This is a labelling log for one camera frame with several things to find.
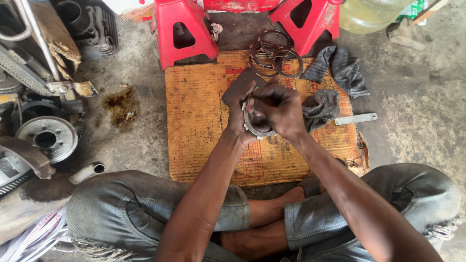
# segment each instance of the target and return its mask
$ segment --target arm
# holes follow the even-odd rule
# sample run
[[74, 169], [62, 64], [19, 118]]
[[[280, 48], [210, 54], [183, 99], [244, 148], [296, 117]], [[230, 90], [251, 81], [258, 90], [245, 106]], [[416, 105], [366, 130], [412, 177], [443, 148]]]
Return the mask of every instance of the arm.
[[230, 105], [228, 125], [160, 237], [154, 261], [201, 261], [220, 215], [231, 176], [245, 147], [257, 138], [244, 128], [242, 103], [252, 81]]
[[364, 248], [379, 262], [442, 261], [433, 246], [381, 195], [341, 165], [306, 132], [301, 95], [282, 86], [255, 90], [248, 104], [304, 157]]

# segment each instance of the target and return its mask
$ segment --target grey jeans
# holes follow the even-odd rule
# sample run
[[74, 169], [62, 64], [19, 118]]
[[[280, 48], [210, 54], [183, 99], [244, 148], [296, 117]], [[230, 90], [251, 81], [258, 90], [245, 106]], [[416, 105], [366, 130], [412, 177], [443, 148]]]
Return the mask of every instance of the grey jeans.
[[[436, 247], [452, 237], [459, 222], [460, 194], [442, 172], [420, 164], [375, 168], [362, 178]], [[94, 261], [153, 261], [158, 240], [189, 184], [139, 171], [93, 177], [69, 202], [69, 234]], [[238, 186], [229, 186], [215, 231], [248, 229], [249, 205]], [[327, 193], [285, 204], [291, 261], [375, 261], [362, 247]], [[209, 242], [204, 262], [244, 262]]]

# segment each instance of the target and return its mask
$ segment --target stack of clutch plates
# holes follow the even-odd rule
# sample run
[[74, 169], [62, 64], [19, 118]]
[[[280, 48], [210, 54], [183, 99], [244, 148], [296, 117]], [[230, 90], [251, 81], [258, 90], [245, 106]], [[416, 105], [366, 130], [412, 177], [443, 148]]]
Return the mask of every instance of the stack of clutch plates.
[[[276, 34], [285, 38], [288, 45], [285, 47], [278, 47], [275, 43], [264, 40], [264, 37], [268, 34]], [[286, 34], [278, 30], [266, 30], [258, 38], [257, 42], [251, 45], [249, 50], [248, 66], [258, 76], [273, 77], [280, 74], [284, 77], [297, 78], [302, 74], [304, 68], [301, 57], [293, 50], [294, 44], [293, 40]], [[294, 75], [285, 74], [281, 68], [286, 60], [292, 58], [290, 54], [294, 55], [300, 64], [299, 72]], [[271, 74], [259, 72], [255, 66], [260, 66], [265, 70], [270, 70]]]

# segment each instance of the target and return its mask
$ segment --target grey cloth rag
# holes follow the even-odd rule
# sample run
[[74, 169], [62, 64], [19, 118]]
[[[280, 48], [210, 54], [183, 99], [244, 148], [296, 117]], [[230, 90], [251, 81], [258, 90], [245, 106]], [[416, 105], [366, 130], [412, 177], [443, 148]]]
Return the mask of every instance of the grey cloth rag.
[[308, 133], [325, 126], [340, 114], [340, 93], [331, 89], [316, 90], [302, 103], [302, 114]]
[[368, 96], [369, 90], [364, 86], [363, 75], [356, 64], [359, 58], [348, 58], [348, 52], [340, 46], [322, 49], [301, 78], [321, 83], [332, 59], [333, 79], [338, 86], [352, 98]]

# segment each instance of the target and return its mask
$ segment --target red plastic stand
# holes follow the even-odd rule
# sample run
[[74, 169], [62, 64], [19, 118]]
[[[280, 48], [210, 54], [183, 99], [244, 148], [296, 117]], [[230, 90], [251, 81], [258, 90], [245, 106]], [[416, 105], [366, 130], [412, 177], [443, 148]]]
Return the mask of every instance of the red plastic stand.
[[[161, 70], [173, 66], [175, 61], [195, 55], [205, 54], [209, 60], [217, 58], [219, 50], [204, 24], [207, 12], [193, 0], [155, 0], [152, 31], [157, 34], [158, 57]], [[175, 48], [173, 25], [182, 22], [196, 42], [185, 48]]]
[[340, 1], [337, 0], [312, 0], [304, 26], [298, 28], [290, 18], [291, 11], [303, 0], [286, 0], [271, 15], [272, 23], [280, 22], [287, 33], [295, 42], [295, 51], [305, 55], [311, 50], [319, 36], [328, 30], [334, 41], [340, 34]]

